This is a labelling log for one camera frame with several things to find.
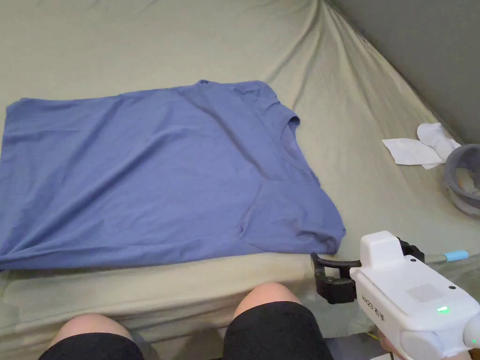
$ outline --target bed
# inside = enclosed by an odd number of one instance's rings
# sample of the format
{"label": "bed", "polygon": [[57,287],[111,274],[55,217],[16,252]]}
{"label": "bed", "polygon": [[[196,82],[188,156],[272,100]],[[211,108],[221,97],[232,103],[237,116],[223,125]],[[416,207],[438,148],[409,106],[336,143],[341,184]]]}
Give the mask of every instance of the bed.
{"label": "bed", "polygon": [[[0,34],[3,109],[21,97],[262,80],[299,115],[298,143],[342,215],[347,235],[335,258],[358,259],[360,238],[384,229],[427,254],[480,252],[480,222],[450,203],[442,167],[398,166],[381,142],[415,138],[419,124],[438,119],[329,3],[6,1]],[[438,268],[480,299],[474,276],[462,276],[480,273],[474,258]],[[0,273],[0,358],[36,359],[65,321],[87,312],[120,321],[153,359],[181,358],[191,344],[206,359],[219,356],[221,341],[206,346],[195,334],[221,333],[242,296],[267,281],[297,293],[325,337],[371,325],[357,304],[332,306],[316,294],[308,255],[10,271]]]}

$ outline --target black bracket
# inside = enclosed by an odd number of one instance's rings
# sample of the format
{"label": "black bracket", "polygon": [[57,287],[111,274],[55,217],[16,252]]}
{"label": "black bracket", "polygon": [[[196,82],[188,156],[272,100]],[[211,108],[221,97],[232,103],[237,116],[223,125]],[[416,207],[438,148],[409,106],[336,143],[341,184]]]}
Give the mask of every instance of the black bracket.
{"label": "black bracket", "polygon": [[[425,254],[416,246],[410,245],[406,241],[400,240],[400,246],[404,255],[412,255],[418,260],[425,262]],[[333,261],[320,258],[317,254],[312,253],[313,269],[315,271],[315,283],[317,293],[328,301],[329,304],[344,304],[353,302],[357,298],[357,290],[355,281],[350,277],[350,269],[360,267],[360,260],[356,261]],[[330,267],[340,271],[340,277],[327,276],[325,268]]]}

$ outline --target white paper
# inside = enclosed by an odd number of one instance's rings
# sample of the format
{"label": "white paper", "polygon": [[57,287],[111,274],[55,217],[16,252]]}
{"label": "white paper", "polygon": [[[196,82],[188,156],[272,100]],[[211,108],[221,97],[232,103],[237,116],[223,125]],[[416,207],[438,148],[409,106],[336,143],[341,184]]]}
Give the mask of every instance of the white paper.
{"label": "white paper", "polygon": [[390,150],[396,164],[423,165],[441,164],[442,159],[431,147],[413,139],[388,139],[382,140]]}
{"label": "white paper", "polygon": [[420,139],[382,140],[390,150],[396,164],[422,165],[429,170],[444,164],[452,151],[461,146],[453,139],[447,138],[442,125],[424,123],[417,128]]}

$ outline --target white handheld device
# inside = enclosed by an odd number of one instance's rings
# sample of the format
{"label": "white handheld device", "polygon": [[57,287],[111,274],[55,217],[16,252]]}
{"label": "white handheld device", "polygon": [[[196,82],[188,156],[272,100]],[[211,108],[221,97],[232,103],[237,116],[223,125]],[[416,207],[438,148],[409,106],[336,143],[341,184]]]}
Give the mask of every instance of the white handheld device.
{"label": "white handheld device", "polygon": [[480,305],[402,253],[388,231],[366,235],[350,269],[360,307],[407,360],[440,360],[480,348]]}

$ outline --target t-shirt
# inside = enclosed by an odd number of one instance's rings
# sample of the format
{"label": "t-shirt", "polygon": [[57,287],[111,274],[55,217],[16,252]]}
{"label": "t-shirt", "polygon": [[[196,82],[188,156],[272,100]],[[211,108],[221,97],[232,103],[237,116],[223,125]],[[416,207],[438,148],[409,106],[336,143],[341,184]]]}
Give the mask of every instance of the t-shirt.
{"label": "t-shirt", "polygon": [[330,253],[345,229],[259,81],[7,108],[0,269]]}

